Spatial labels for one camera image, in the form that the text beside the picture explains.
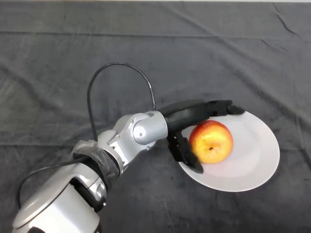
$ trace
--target apple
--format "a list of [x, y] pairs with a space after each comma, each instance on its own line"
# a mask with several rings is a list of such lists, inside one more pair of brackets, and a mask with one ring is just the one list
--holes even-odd
[[190, 134], [189, 142], [200, 162], [207, 164], [224, 160], [233, 148], [229, 129], [215, 120], [197, 125]]

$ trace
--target dark fabric backdrop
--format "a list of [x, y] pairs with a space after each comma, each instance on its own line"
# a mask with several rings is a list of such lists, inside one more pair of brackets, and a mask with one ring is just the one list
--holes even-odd
[[[16, 182], [91, 139], [86, 88], [97, 68], [142, 69], [158, 107], [232, 99], [280, 145], [263, 186], [219, 192], [188, 177], [165, 142], [140, 155], [99, 215], [107, 232], [311, 231], [311, 4], [0, 2], [0, 232], [17, 213]], [[100, 131], [151, 109], [145, 82], [112, 67], [92, 94]], [[27, 199], [50, 172], [31, 178]]]

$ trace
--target white plate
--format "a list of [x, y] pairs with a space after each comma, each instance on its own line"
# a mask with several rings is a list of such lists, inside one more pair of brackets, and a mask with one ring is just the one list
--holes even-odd
[[[277, 169], [280, 150], [275, 135], [258, 117], [245, 112], [240, 116], [211, 117], [230, 130], [233, 150], [222, 162], [202, 164], [203, 174], [197, 174], [183, 163], [183, 170], [197, 182], [221, 191], [240, 192], [267, 182]], [[194, 126], [182, 131], [189, 139]]]

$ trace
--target silver robotic arm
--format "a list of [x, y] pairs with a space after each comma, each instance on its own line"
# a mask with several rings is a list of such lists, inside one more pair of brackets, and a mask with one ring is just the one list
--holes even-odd
[[[98, 135], [97, 146], [109, 155], [107, 159], [117, 165], [120, 176], [141, 151], [149, 150], [157, 140], [167, 136], [164, 116], [150, 111], [123, 116], [112, 130]], [[105, 205], [110, 187], [98, 173], [98, 170], [83, 163], [60, 168], [24, 203], [14, 220], [13, 232], [100, 232], [100, 220], [94, 208], [98, 211]], [[79, 192], [81, 189], [76, 188], [73, 180], [75, 184], [79, 183], [78, 187], [83, 186], [84, 192]], [[99, 203], [100, 208], [94, 207], [93, 203]]]
[[[141, 74], [149, 86], [154, 111], [123, 116], [113, 129], [97, 135], [90, 90], [97, 75], [114, 65], [127, 66]], [[87, 103], [97, 142], [77, 144], [73, 157], [78, 158], [79, 163], [58, 169], [23, 204], [13, 222], [13, 233], [100, 233], [100, 219], [96, 212], [105, 206], [107, 192], [140, 152], [150, 150], [157, 140], [167, 138], [170, 152], [177, 162], [203, 173], [202, 165], [181, 131], [209, 117], [245, 112], [230, 100], [188, 100], [155, 111], [155, 98], [147, 77], [126, 63], [106, 64], [95, 72], [87, 90]]]

